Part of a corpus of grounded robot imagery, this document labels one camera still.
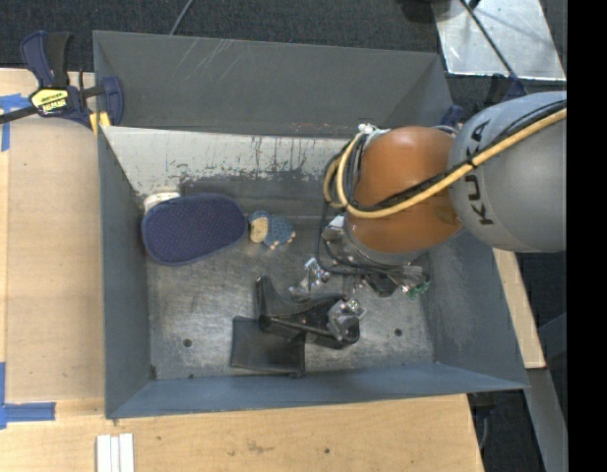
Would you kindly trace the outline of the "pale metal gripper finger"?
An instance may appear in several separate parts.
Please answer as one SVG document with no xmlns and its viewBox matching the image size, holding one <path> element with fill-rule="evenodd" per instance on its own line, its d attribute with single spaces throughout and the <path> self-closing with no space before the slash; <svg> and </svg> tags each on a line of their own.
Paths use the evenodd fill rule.
<svg viewBox="0 0 607 472">
<path fill-rule="evenodd" d="M 305 265 L 305 274 L 296 284 L 288 288 L 293 299 L 308 299 L 319 292 L 329 281 L 331 274 L 323 269 L 316 258 L 312 257 Z"/>
<path fill-rule="evenodd" d="M 340 342 L 357 342 L 368 310 L 356 299 L 339 300 L 328 311 L 327 329 Z"/>
</svg>

